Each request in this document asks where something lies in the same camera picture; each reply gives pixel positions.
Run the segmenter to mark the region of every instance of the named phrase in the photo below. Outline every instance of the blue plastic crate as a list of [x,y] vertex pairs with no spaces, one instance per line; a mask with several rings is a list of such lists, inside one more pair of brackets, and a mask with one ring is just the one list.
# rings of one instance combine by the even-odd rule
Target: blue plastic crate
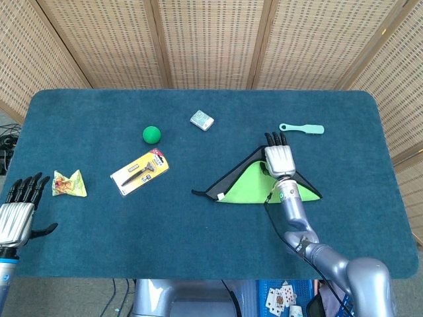
[[[310,279],[269,279],[257,281],[257,295],[258,295],[258,316],[259,317],[275,317],[269,312],[266,307],[266,299],[269,289],[280,289],[282,283],[287,281],[292,285],[293,292],[297,294],[297,305],[303,309],[304,317],[307,317],[307,304],[314,297],[313,281]],[[289,308],[286,308],[280,315],[281,317],[288,317]]]

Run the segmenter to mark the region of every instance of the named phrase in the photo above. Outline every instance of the floor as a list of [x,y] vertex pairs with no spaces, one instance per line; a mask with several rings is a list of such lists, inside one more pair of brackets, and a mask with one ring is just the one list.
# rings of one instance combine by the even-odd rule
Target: floor
[[[13,121],[0,111],[0,125]],[[0,190],[4,176],[0,176]],[[420,266],[418,273],[411,279],[393,281],[397,298],[399,317],[420,317],[423,304],[423,248],[418,249]],[[116,296],[104,317],[117,316],[126,293],[126,280],[116,280]],[[46,316],[100,316],[105,304],[113,294],[111,279],[63,279],[63,278],[16,278],[11,286],[3,317],[46,317]],[[130,281],[130,290],[121,316],[126,316],[134,297],[134,284]],[[225,307],[209,303],[176,304],[172,317],[176,316],[230,316],[230,303]]]

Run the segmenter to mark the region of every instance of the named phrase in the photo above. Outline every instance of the green cloth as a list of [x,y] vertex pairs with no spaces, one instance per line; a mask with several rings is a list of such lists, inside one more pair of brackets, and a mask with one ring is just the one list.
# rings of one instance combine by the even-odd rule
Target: green cloth
[[[234,183],[225,197],[219,201],[222,203],[264,203],[276,180],[263,174],[260,167],[261,163],[262,161],[252,163]],[[318,195],[300,184],[298,189],[303,201],[320,199]],[[277,190],[269,202],[280,203]]]

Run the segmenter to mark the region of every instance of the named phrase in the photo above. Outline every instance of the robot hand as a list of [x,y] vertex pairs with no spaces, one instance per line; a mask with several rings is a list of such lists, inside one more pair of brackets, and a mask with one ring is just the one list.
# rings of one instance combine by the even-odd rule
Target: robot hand
[[269,144],[264,149],[269,174],[276,179],[293,176],[295,174],[295,163],[285,135],[281,132],[279,138],[279,135],[273,132],[274,140],[269,133],[265,133],[265,136]]
[[0,248],[20,248],[28,239],[46,236],[58,226],[51,224],[44,230],[31,230],[32,219],[49,176],[40,182],[42,173],[17,180],[9,190],[6,202],[0,207]]

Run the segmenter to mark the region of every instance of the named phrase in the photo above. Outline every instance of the playing card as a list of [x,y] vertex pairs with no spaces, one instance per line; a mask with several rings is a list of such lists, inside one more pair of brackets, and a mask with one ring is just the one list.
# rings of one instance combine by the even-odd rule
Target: playing card
[[294,294],[292,285],[284,285],[280,290],[286,307],[297,304],[297,295]]
[[282,292],[280,289],[275,289],[275,307],[279,308],[281,311],[284,311],[285,305],[284,305],[284,298],[282,296]]
[[280,317],[280,314],[284,311],[285,307],[281,305],[280,303],[277,303],[277,301],[279,302],[283,301],[280,289],[277,289],[277,290],[269,289],[269,293],[267,295],[267,300],[266,300],[266,307],[269,308],[269,311],[273,315]]
[[274,297],[275,297],[275,290],[269,289],[269,293],[267,294],[267,299],[266,299],[266,307],[267,308],[274,307]]

